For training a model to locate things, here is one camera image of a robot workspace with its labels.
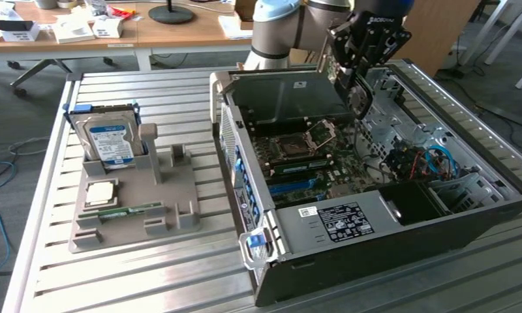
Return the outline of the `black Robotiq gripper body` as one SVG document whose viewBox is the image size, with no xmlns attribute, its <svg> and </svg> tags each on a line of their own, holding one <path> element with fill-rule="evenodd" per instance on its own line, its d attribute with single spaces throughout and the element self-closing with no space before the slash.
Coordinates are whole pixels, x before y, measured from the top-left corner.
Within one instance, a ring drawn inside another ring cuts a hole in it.
<svg viewBox="0 0 522 313">
<path fill-rule="evenodd" d="M 362 46 L 370 29 L 403 27 L 404 1 L 354 1 L 351 19 L 362 19 L 362 26 L 356 33 L 360 39 L 356 44 L 356 57 L 363 63 Z"/>
</svg>

